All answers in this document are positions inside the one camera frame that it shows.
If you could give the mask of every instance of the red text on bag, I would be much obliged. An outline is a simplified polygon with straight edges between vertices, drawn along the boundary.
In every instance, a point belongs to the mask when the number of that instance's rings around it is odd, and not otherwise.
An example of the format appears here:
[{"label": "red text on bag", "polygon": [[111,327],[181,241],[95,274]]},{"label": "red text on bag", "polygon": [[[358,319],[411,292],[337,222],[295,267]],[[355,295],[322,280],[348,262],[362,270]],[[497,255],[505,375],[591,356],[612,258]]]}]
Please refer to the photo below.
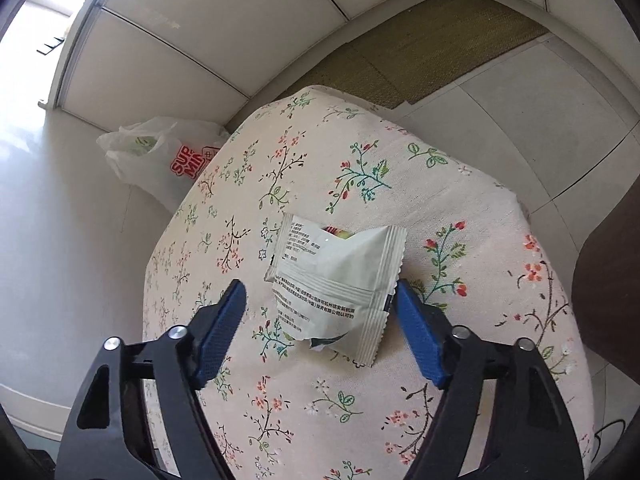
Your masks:
[{"label": "red text on bag", "polygon": [[171,171],[177,176],[185,174],[195,180],[209,163],[210,159],[207,160],[207,158],[193,151],[189,146],[182,145],[171,163]]}]

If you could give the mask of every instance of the white plastic wrapper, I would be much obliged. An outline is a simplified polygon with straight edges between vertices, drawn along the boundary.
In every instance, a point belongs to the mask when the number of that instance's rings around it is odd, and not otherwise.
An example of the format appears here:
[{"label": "white plastic wrapper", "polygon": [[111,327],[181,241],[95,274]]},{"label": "white plastic wrapper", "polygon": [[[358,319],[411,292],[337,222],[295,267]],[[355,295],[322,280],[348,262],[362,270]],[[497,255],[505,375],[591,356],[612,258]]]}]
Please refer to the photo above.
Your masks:
[{"label": "white plastic wrapper", "polygon": [[286,213],[265,280],[273,282],[284,331],[372,365],[394,294],[406,229],[346,237]]}]

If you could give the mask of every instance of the floral tablecloth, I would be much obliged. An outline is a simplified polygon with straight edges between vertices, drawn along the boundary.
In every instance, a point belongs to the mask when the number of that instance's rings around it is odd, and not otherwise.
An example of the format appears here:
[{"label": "floral tablecloth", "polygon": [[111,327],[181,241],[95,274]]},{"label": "floral tablecloth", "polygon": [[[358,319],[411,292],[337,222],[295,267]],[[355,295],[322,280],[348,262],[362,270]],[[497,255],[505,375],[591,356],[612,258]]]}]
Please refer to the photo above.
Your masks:
[{"label": "floral tablecloth", "polygon": [[[390,317],[372,367],[293,341],[263,276],[283,211],[352,232],[396,224],[401,277],[425,303],[481,338],[535,341],[558,385],[588,469],[591,381],[567,295],[515,195],[401,127],[384,110],[314,86],[257,110],[188,193],[148,263],[145,338],[187,323],[233,278],[247,310],[219,375],[200,393],[239,480],[402,478],[440,392],[420,375]],[[491,384],[463,472],[477,466]],[[154,439],[175,472],[154,385]]]}]

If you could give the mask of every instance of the baseboard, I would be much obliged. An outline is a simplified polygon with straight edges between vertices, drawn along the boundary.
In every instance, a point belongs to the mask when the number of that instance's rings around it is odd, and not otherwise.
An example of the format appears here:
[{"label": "baseboard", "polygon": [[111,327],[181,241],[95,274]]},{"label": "baseboard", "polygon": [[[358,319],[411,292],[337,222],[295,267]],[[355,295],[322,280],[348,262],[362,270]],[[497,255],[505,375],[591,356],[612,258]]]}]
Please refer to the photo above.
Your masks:
[{"label": "baseboard", "polygon": [[425,0],[387,0],[348,21],[290,63],[256,95],[250,98],[226,124],[226,129],[230,132],[234,131],[249,115],[261,106],[273,101],[338,47],[355,40],[358,36],[377,27],[380,23],[386,22],[396,14],[410,9],[423,1]]},{"label": "baseboard", "polygon": [[25,431],[60,441],[71,408],[22,394],[0,384],[0,404],[9,420]]},{"label": "baseboard", "polygon": [[[373,9],[364,12],[341,28],[319,41],[299,58],[293,61],[274,79],[253,96],[242,109],[226,124],[229,131],[234,131],[249,115],[259,107],[273,101],[278,95],[295,83],[306,72],[323,60],[341,45],[354,40],[380,23],[392,18],[403,10],[409,9],[425,0],[387,0]],[[600,70],[620,93],[640,113],[640,89],[632,82],[625,71],[595,44],[585,38],[573,27],[560,21],[546,12],[545,9],[527,0],[495,0],[511,9],[517,10],[528,18],[544,25],[558,38],[571,45]]]}]

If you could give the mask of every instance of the floor tile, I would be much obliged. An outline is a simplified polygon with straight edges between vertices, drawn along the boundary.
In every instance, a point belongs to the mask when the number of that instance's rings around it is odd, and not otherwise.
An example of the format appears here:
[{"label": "floor tile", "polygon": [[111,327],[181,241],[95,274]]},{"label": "floor tile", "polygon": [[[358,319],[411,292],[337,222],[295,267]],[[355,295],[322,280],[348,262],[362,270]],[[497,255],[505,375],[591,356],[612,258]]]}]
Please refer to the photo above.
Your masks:
[{"label": "floor tile", "polygon": [[606,99],[537,44],[463,83],[555,196],[628,133]]},{"label": "floor tile", "polygon": [[628,128],[633,128],[640,121],[638,112],[591,61],[556,36],[543,44],[585,78],[607,100]]},{"label": "floor tile", "polygon": [[71,406],[108,336],[140,340],[146,261],[167,216],[117,179],[102,131],[38,107],[59,49],[35,49],[48,27],[64,30],[56,18],[25,6],[0,43],[0,308],[12,327],[0,383]]},{"label": "floor tile", "polygon": [[524,52],[528,48],[531,48],[532,46],[538,44],[539,43],[539,39],[540,38],[536,38],[535,40],[527,41],[527,43],[523,43],[520,46],[517,46],[516,48],[512,48],[508,52],[505,52],[504,54],[501,54],[498,57],[494,57],[491,61],[487,61],[486,63],[484,63],[484,64],[476,67],[475,69],[467,72],[465,75],[461,75],[459,78],[457,78],[454,81],[454,83],[456,83],[457,85],[462,85],[462,83],[464,83],[466,81],[469,81],[470,79],[475,78],[477,75],[481,74],[482,72],[485,72],[486,70],[489,70],[492,66],[496,66],[496,65],[502,63],[503,61],[509,59],[510,57],[513,57],[516,54],[519,54],[521,52]]},{"label": "floor tile", "polygon": [[30,433],[29,431],[24,431],[22,428],[16,427],[15,431],[28,449],[41,449],[49,453],[49,456],[54,462],[58,460],[58,451],[60,450],[59,442],[49,440],[48,438]]},{"label": "floor tile", "polygon": [[[623,374],[614,365],[607,365],[604,373],[606,374],[607,394],[603,426],[620,418],[628,424],[640,406],[640,385]],[[611,452],[621,434],[622,424],[614,424],[602,431],[600,434],[600,451],[593,462],[594,465]]]},{"label": "floor tile", "polygon": [[620,436],[622,436],[622,424],[613,424],[608,428],[602,430],[600,435],[600,447],[598,448],[598,441],[594,439],[594,446],[591,455],[591,470],[602,462],[603,459],[607,457],[609,453],[616,447],[616,444],[620,440]]},{"label": "floor tile", "polygon": [[438,97],[440,97],[441,95],[446,94],[449,90],[453,90],[455,87],[457,87],[457,83],[456,82],[451,82],[448,85],[444,85],[442,88],[438,88],[434,93],[427,95],[427,97],[423,97],[422,99],[420,99],[416,104],[409,104],[407,101],[405,101],[404,103],[402,103],[402,105],[407,104],[409,105],[409,109],[405,112],[405,115],[409,115],[412,112],[415,112],[418,108],[423,107],[425,104],[430,103],[431,101],[433,101],[434,99],[437,99]]},{"label": "floor tile", "polygon": [[553,202],[550,202],[533,212],[529,222],[544,254],[559,276],[564,290],[571,296],[571,284],[578,251],[560,213]]},{"label": "floor tile", "polygon": [[623,374],[614,365],[607,365],[607,401],[604,424],[622,418],[627,424],[640,407],[640,384]]},{"label": "floor tile", "polygon": [[640,124],[636,124],[633,130],[631,130],[631,134],[636,138],[638,144],[640,144]]},{"label": "floor tile", "polygon": [[587,356],[587,364],[589,365],[589,375],[593,377],[595,374],[600,373],[605,366],[607,366],[607,361],[605,358],[600,357],[596,352],[591,350],[590,348],[584,347],[584,353]]},{"label": "floor tile", "polygon": [[459,87],[409,114],[402,126],[464,164],[490,174],[534,211],[549,201],[536,174],[500,127]]},{"label": "floor tile", "polygon": [[607,373],[604,368],[591,377],[593,391],[593,427],[599,430],[604,424],[604,406],[607,399]]},{"label": "floor tile", "polygon": [[638,174],[640,145],[629,135],[582,180],[554,199],[578,250],[620,202]]}]

